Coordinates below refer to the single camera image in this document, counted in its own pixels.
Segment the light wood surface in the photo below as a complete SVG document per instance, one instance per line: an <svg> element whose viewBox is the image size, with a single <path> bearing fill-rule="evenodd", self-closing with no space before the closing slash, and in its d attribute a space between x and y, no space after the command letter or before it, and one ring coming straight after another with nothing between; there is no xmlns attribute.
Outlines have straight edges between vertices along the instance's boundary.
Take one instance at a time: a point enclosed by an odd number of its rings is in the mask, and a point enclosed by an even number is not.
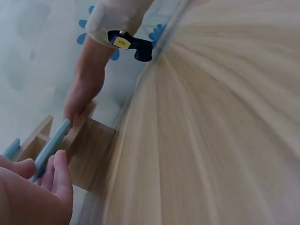
<svg viewBox="0 0 300 225"><path fill-rule="evenodd" d="M299 40L297 0L194 0L81 224L298 225Z"/></svg>
<svg viewBox="0 0 300 225"><path fill-rule="evenodd" d="M53 116L47 116L21 144L12 161L18 162L27 158L36 159L41 149L49 141L52 122Z"/></svg>
<svg viewBox="0 0 300 225"><path fill-rule="evenodd" d="M113 129L87 120L72 145L73 149L69 149L73 152L69 169L74 185L89 190L114 135Z"/></svg>

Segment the black clamp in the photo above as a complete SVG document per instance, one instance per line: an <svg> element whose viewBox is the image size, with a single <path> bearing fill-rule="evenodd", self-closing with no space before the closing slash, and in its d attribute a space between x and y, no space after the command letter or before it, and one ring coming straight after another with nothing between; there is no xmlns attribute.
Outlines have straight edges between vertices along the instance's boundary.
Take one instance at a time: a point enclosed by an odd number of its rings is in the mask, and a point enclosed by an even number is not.
<svg viewBox="0 0 300 225"><path fill-rule="evenodd" d="M107 33L108 41L119 48L136 49L135 59L141 62L149 62L152 60L152 42L138 39L127 32L119 30L110 30Z"/></svg>

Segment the light blue plastic piece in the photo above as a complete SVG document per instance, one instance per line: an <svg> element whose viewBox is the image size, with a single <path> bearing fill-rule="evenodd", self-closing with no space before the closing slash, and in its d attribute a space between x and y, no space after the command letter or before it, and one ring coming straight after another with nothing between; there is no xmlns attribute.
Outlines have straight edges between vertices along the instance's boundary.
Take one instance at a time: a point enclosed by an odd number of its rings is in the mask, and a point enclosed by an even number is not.
<svg viewBox="0 0 300 225"><path fill-rule="evenodd" d="M8 149L4 152L3 156L8 158L9 160L12 160L15 153L20 148L20 142L21 140L19 138L15 139L14 142L12 142L11 145L8 147Z"/></svg>
<svg viewBox="0 0 300 225"><path fill-rule="evenodd" d="M31 182L35 182L37 178L44 172L44 169L47 165L48 159L51 155L53 155L59 148L62 140L65 135L68 134L71 128L71 121L65 120L55 135L50 139L50 141L44 146L44 148L40 151L37 156L34 164L36 167L36 172L30 178Z"/></svg>

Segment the shirt cuff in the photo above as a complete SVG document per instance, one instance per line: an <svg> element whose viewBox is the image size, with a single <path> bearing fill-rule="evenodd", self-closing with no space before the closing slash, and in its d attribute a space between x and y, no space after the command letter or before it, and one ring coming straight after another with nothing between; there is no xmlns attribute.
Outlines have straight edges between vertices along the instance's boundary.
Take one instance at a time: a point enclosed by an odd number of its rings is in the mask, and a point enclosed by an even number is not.
<svg viewBox="0 0 300 225"><path fill-rule="evenodd" d="M121 30L133 36L154 0L99 0L86 24L88 35L100 44L118 48L108 42L107 32Z"/></svg>

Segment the blue flower pattern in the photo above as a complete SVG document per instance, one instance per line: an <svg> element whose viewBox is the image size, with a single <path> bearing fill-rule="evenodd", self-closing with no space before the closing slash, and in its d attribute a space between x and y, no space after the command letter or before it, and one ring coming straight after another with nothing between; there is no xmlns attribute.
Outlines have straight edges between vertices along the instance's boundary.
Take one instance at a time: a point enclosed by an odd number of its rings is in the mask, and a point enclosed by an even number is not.
<svg viewBox="0 0 300 225"><path fill-rule="evenodd" d="M89 13L90 14L92 13L93 9L94 9L94 6L91 6L89 8ZM79 21L79 26L85 29L85 26L86 26L87 22L88 22L87 20L80 20ZM86 33L79 35L79 37L77 38L77 43L80 44L80 45L83 45L85 38L86 38ZM112 55L111 60L116 61L116 60L119 59L119 57L120 57L120 50L117 49L115 51L115 53Z"/></svg>
<svg viewBox="0 0 300 225"><path fill-rule="evenodd" d="M149 34L149 38L152 40L152 45L153 47L156 46L159 38L161 37L161 35L163 34L164 30L165 30L165 26L159 24L157 25L156 28L153 29L153 32Z"/></svg>

